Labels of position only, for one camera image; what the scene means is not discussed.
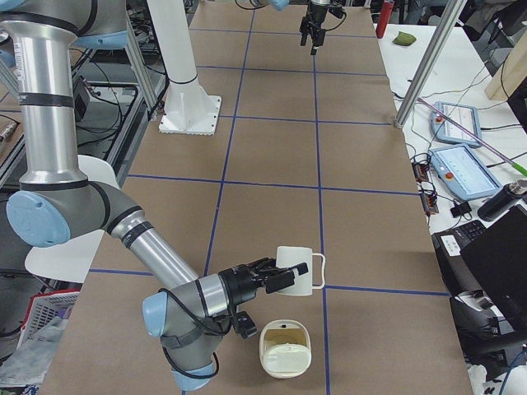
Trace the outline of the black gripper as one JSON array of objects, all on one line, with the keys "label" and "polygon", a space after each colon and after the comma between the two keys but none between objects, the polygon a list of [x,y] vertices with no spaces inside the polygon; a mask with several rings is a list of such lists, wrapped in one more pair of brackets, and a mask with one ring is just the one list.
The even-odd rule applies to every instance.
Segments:
[{"label": "black gripper", "polygon": [[306,46],[308,35],[311,35],[311,55],[316,55],[318,49],[324,44],[325,31],[322,24],[329,9],[328,2],[310,2],[306,14],[301,21],[301,46]]},{"label": "black gripper", "polygon": [[267,294],[295,285],[295,278],[308,272],[307,263],[292,267],[276,267],[275,258],[261,258],[247,264],[219,272],[226,290],[228,305],[236,309],[256,297],[257,289],[263,287]]}]

